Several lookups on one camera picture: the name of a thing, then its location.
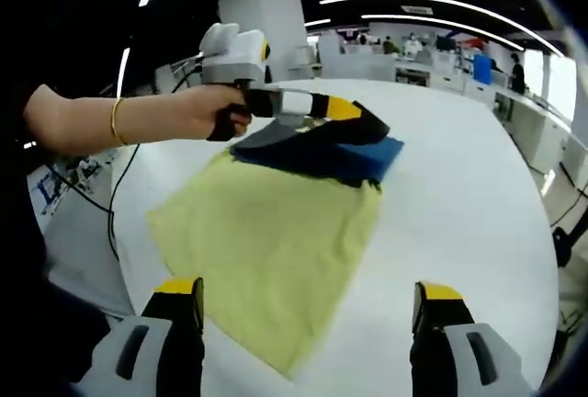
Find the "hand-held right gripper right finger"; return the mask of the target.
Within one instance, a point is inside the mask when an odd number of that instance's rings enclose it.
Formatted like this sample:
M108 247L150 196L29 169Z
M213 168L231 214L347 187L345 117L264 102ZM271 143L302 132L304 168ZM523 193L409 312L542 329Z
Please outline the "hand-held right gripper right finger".
M415 284L414 396L534 396L515 350L486 323L474 321L463 297L442 284Z

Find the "person's left hand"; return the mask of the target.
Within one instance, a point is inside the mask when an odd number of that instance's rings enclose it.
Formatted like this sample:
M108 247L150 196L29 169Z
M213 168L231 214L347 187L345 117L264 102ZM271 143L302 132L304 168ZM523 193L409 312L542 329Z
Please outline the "person's left hand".
M206 140L216 127L217 114L232 104L243 106L243 94L225 85L134 97L119 110L118 128L130 143Z

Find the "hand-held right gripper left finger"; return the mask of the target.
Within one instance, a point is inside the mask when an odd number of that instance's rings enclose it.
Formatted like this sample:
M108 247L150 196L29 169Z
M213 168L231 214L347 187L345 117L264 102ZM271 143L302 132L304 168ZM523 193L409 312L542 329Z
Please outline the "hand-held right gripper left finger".
M76 396L199 396L205 356L202 278L172 278L140 316L118 323L94 348Z

